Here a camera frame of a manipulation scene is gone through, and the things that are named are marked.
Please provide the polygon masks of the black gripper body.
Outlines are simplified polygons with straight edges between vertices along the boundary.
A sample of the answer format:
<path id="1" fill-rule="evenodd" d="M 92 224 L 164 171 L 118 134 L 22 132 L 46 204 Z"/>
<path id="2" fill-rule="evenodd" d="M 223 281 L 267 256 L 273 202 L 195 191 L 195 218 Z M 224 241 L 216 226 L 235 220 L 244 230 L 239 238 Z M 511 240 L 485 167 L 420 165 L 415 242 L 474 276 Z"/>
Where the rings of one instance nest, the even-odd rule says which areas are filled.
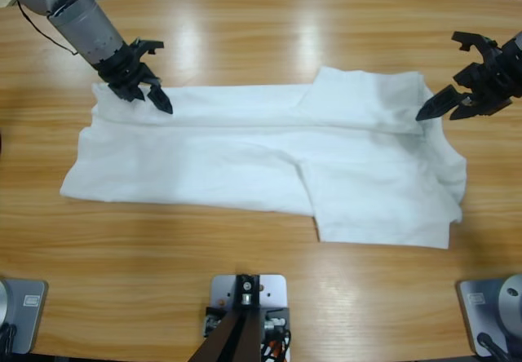
<path id="1" fill-rule="evenodd" d="M 521 42 L 508 41 L 499 46 L 495 41 L 462 41 L 460 49 L 475 47 L 482 55 L 479 90 L 469 90 L 451 113 L 452 120 L 475 116 L 491 116 L 521 96 Z"/>
<path id="2" fill-rule="evenodd" d="M 154 55 L 156 49 L 161 49 L 161 41 L 133 41 L 130 45 L 123 42 L 111 57 L 92 67 L 113 93 L 131 102 L 136 99 L 135 89 L 140 83 L 161 86 L 160 79 L 140 61 L 145 53 Z"/>

